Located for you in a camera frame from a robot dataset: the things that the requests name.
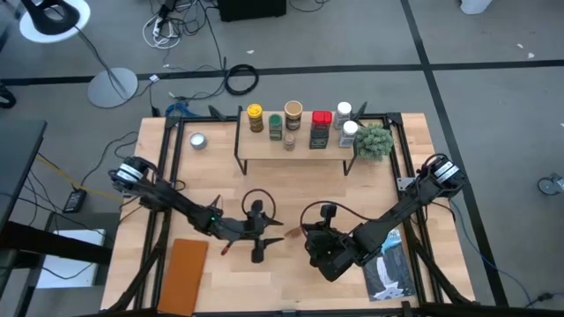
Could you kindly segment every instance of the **yellow lid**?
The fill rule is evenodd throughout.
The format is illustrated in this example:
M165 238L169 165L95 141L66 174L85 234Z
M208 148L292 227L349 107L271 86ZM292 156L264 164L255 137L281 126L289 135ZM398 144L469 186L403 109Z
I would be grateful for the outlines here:
M252 104L247 107L247 114L251 119L260 118L263 115L263 108L259 104Z

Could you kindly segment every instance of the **potted plant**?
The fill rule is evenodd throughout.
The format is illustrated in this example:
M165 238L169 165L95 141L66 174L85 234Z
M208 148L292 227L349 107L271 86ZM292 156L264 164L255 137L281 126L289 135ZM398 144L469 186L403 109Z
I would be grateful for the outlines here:
M366 127L360 127L355 143L361 158L381 161L384 156L390 155L394 139L389 130L370 123Z

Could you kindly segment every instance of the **white cylinder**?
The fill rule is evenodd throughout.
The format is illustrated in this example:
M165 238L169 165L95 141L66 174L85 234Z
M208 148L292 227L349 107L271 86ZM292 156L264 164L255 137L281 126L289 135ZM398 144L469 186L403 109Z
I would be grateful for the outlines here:
M480 14L491 2L492 0L462 0L460 9L466 14Z
M335 129L341 129L345 122L351 120L351 112L353 111L353 106L348 102L339 102L337 105L337 112L335 113L335 119L333 120L333 126Z
M354 136L359 130L359 125L356 122L348 121L343 124L341 137L338 139L338 147L347 148L353 146Z

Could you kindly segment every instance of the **spice jar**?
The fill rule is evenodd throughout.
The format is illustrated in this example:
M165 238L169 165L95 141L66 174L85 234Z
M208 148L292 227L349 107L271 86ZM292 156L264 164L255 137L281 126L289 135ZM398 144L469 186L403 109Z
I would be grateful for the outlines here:
M261 105L252 104L247 107L247 114L249 115L250 130L253 132L260 132L264 129L263 125L263 108Z
M286 113L286 129L295 131L300 128L302 110L303 106L300 102L286 102L286 105L284 106L284 112Z
M345 122L351 120L351 112L353 107L348 102L339 102L337 105L337 111L335 112L335 129L341 129Z
M292 133L286 133L284 136L284 150L293 151L296 148L296 138Z
M359 125L356 122L345 122L345 124L343 124L343 129L341 130L341 137L338 139L338 147L352 147L354 143L354 136L358 130Z
M282 116L271 114L268 118L268 130L272 141L282 140Z

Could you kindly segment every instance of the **metal tin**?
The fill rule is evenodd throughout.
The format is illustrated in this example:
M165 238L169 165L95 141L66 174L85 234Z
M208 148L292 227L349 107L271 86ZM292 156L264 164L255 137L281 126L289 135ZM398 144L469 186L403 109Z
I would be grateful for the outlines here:
M208 141L205 139L205 136L201 133L194 133L190 136L190 145L196 150L202 150Z
M333 126L335 129L343 128L345 122L351 120L351 112L353 111L353 106L348 102L339 102L337 105L337 111L335 112L335 121Z
M293 151L296 148L296 138L292 133L286 133L284 136L284 150Z
M295 131L300 128L301 125L301 112L303 111L303 106L299 101L288 101L284 105L284 112L286 114L286 129Z
M282 116L271 114L268 118L268 130L272 141L282 140Z
M338 147L347 148L353 146L354 136L359 130L359 125L356 122L347 121L343 124L341 130L341 137L338 139Z
M247 115L249 116L250 130L253 132L261 132L264 129L263 108L261 105L249 105L247 107Z

